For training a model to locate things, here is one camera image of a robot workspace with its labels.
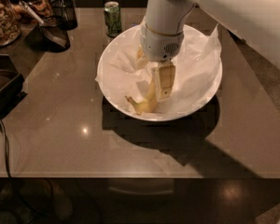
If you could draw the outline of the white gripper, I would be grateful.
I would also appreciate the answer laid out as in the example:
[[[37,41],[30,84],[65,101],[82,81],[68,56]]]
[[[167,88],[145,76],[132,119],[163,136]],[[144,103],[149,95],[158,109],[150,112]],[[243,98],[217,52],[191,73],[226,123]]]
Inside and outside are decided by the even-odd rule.
[[[180,51],[184,33],[160,35],[150,31],[142,22],[140,25],[140,45],[136,60],[147,59],[158,63],[152,69],[159,101],[170,97],[175,83],[175,65],[171,61]]]

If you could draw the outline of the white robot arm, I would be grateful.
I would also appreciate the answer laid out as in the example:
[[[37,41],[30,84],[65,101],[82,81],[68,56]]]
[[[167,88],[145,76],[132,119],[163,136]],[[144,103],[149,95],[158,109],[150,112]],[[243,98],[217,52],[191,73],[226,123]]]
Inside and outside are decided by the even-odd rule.
[[[140,44],[148,60],[168,61],[179,53],[195,7],[280,70],[280,0],[147,0]]]

